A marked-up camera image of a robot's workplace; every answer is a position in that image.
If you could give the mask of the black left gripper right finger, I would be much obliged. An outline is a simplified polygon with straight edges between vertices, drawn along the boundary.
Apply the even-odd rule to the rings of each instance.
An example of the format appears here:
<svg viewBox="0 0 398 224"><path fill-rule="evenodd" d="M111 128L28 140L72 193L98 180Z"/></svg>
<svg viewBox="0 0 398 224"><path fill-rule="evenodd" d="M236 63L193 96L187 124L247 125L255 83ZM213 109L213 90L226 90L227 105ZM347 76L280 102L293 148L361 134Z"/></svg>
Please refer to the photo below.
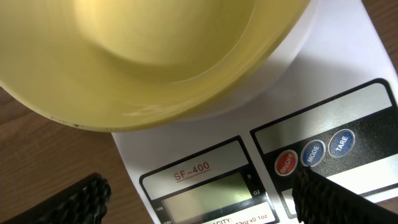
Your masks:
<svg viewBox="0 0 398 224"><path fill-rule="evenodd" d="M295 176L292 196L304 224L397 224L397 214L332 182L310 167Z"/></svg>

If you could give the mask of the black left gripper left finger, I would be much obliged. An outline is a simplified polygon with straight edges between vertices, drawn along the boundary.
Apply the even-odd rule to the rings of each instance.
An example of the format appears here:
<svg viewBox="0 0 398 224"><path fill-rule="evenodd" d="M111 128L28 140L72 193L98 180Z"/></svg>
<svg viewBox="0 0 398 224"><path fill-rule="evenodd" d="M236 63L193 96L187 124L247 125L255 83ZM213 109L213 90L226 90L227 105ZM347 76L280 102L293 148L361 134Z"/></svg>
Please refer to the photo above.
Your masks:
<svg viewBox="0 0 398 224"><path fill-rule="evenodd" d="M3 224L101 224L110 198L108 180L92 173Z"/></svg>

